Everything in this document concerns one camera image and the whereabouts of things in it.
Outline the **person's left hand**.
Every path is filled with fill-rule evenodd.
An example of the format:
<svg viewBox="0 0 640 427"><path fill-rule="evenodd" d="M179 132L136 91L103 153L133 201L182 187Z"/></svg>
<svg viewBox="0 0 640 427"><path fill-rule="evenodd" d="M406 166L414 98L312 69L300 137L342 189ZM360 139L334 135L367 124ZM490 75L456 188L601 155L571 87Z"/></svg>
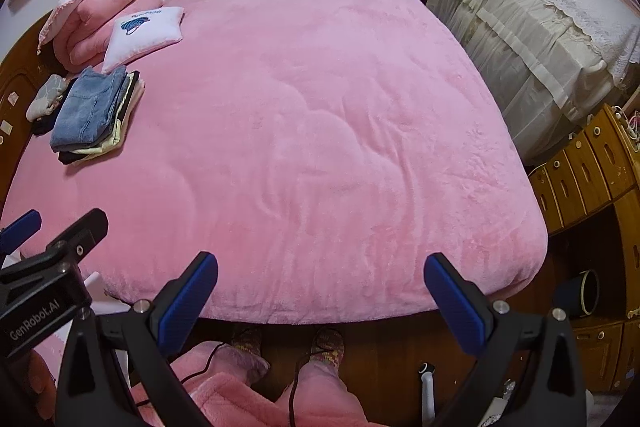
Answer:
<svg viewBox="0 0 640 427"><path fill-rule="evenodd" d="M36 395L36 410L39 416L47 421L54 418L56 387L46 361L38 352L28 355L26 373L27 390Z"/></svg>

